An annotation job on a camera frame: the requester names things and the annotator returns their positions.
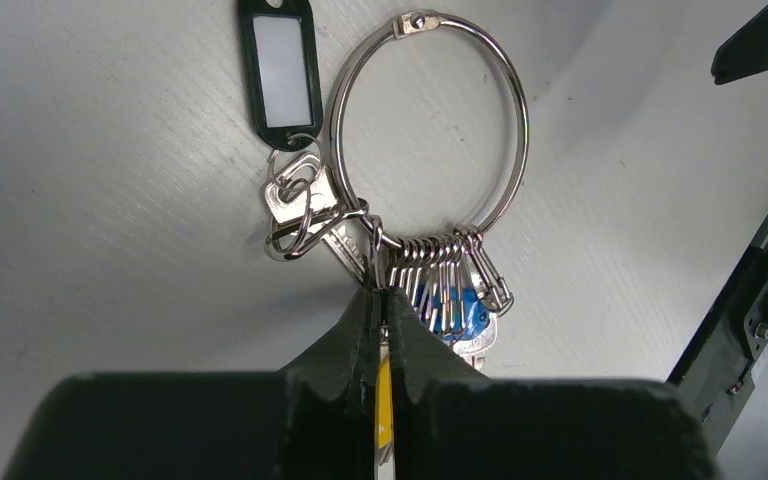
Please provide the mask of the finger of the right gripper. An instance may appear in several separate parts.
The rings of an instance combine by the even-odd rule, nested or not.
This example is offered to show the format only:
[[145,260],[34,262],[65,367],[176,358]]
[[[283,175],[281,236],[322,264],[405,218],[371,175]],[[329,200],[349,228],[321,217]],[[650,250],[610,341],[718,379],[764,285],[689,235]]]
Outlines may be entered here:
[[724,85],[768,71],[768,4],[716,51],[710,73]]

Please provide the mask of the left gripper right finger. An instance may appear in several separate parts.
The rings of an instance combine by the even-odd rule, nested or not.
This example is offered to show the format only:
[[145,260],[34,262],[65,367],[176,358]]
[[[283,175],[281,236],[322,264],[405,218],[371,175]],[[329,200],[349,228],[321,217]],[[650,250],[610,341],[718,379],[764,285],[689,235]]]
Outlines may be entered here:
[[383,294],[399,479],[712,479],[698,421],[668,384],[492,379]]

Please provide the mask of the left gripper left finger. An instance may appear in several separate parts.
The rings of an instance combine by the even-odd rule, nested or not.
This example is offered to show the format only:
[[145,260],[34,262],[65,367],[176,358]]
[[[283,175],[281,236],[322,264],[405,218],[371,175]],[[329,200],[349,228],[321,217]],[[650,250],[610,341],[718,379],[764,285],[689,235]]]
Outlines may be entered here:
[[8,479],[373,479],[381,291],[275,371],[90,372],[43,399]]

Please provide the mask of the keyring with keys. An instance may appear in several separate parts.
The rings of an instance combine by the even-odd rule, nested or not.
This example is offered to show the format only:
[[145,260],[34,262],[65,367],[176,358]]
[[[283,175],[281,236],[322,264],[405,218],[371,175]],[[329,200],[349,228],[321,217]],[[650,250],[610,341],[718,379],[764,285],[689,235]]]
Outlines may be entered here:
[[320,31],[331,82],[366,40],[377,49],[349,93],[344,157],[355,193],[392,236],[440,234],[489,218],[512,177],[518,124],[501,63],[476,35],[441,26],[405,39],[394,17],[451,14],[487,33],[518,72],[527,102],[551,77],[531,1],[361,2]]

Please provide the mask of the black fob key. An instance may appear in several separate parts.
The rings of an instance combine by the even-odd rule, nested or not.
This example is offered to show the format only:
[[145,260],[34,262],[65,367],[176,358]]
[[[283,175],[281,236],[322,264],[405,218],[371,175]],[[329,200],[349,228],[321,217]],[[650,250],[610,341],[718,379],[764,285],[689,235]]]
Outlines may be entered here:
[[345,231],[364,210],[338,198],[319,140],[324,110],[312,7],[307,1],[240,1],[237,15],[251,120],[271,149],[263,190],[272,216],[265,251],[288,262],[324,244],[364,281],[366,261]]

